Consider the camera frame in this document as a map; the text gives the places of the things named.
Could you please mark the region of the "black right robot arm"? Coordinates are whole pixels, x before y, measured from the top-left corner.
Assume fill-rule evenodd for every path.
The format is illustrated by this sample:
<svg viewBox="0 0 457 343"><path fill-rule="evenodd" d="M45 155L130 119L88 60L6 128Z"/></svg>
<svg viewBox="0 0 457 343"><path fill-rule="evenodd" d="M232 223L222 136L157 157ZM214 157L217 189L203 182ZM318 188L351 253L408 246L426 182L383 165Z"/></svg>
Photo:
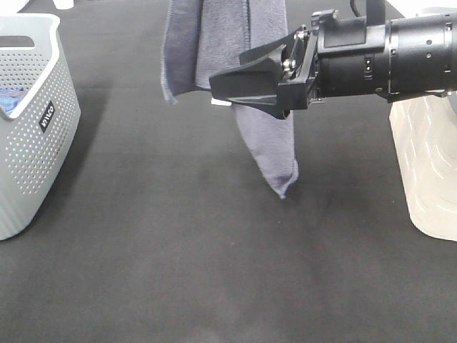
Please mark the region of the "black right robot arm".
<svg viewBox="0 0 457 343"><path fill-rule="evenodd" d="M445 97L456 89L456 15L387 20L384 1L352 19L317 11L310 26L241 53L209 82L213 98L277 119L327 97Z"/></svg>

